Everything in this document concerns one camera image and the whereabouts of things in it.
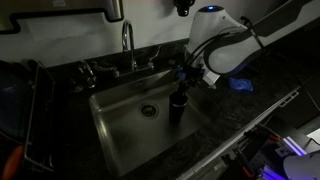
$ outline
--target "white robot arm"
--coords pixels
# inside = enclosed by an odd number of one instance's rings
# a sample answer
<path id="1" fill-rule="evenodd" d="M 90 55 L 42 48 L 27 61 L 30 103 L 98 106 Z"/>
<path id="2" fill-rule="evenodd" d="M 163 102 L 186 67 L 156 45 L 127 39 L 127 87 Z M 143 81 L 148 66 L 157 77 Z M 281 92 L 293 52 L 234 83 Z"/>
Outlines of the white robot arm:
<path id="1" fill-rule="evenodd" d="M 320 0 L 289 0 L 252 28 L 233 20 L 222 7 L 207 6 L 195 14 L 186 51 L 191 54 L 210 37 L 236 30 L 240 33 L 208 43 L 200 56 L 211 74 L 232 74 L 260 55 L 264 46 L 319 18 Z"/>

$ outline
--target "sink drain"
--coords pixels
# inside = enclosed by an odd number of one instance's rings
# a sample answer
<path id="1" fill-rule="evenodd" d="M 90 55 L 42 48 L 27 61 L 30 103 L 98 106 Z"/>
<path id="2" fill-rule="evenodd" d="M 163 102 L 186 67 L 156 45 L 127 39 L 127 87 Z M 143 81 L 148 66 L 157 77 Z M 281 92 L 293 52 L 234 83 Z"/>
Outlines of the sink drain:
<path id="1" fill-rule="evenodd" d="M 139 112 L 143 118 L 153 119 L 158 116 L 159 109 L 156 104 L 142 104 Z"/>

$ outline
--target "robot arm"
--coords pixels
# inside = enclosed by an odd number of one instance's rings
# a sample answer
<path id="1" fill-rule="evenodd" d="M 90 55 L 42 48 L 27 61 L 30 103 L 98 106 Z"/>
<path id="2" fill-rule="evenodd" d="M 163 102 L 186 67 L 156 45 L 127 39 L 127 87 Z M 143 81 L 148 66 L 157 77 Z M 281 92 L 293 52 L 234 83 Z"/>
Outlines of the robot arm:
<path id="1" fill-rule="evenodd" d="M 319 9 L 320 0 L 289 0 L 254 24 L 252 29 L 247 29 L 235 21 L 229 20 L 228 22 L 231 22 L 233 26 L 242 28 L 243 32 L 209 43 L 203 53 L 206 67 L 219 75 L 232 74 L 239 71 L 249 61 L 261 54 L 263 46 L 267 46 L 308 23 L 319 19 Z M 209 30 L 207 28 L 208 24 L 214 24 L 220 20 L 217 18 L 217 16 L 220 17 L 219 14 L 221 14 L 220 11 L 208 13 L 201 12 L 201 10 L 196 13 L 190 32 L 190 41 L 186 48 L 189 53 L 194 49 L 197 41 L 199 41 L 198 39 L 203 37 L 203 35 L 195 36 L 194 32 L 197 32 L 197 29 L 200 28 L 203 31 L 200 31 L 200 33 L 212 36 L 213 31 L 206 32 L 206 30 Z M 205 19 L 197 18 L 199 16 L 208 17 Z M 220 30 L 222 28 L 219 24 L 217 24 L 217 27 Z"/>

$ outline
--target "sink basin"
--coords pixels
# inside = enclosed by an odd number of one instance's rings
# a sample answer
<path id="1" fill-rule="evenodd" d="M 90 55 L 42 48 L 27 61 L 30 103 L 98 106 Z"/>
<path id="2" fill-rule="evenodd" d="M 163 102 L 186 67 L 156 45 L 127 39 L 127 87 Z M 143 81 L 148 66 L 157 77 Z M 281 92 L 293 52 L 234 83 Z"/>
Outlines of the sink basin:
<path id="1" fill-rule="evenodd" d="M 92 95 L 89 99 L 109 173 L 123 176 L 209 123 L 216 105 L 199 87 L 188 91 L 181 122 L 169 122 L 176 89 L 165 71 Z"/>

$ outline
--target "faucet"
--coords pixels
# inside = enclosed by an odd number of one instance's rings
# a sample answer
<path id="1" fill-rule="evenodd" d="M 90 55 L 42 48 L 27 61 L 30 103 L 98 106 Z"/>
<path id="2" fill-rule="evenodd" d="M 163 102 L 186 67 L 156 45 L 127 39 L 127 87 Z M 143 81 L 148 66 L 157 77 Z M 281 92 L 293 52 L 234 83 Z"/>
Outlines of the faucet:
<path id="1" fill-rule="evenodd" d="M 128 28 L 129 28 L 129 35 L 130 35 L 130 51 L 131 51 L 131 71 L 136 71 L 138 66 L 137 62 L 134 60 L 134 40 L 133 40 L 133 31 L 132 25 L 130 20 L 126 19 L 122 25 L 122 48 L 123 53 L 125 55 L 128 54 Z"/>
<path id="2" fill-rule="evenodd" d="M 80 61 L 78 69 L 85 76 L 87 87 L 94 88 L 96 86 L 97 77 L 93 74 L 89 64 L 85 61 Z"/>

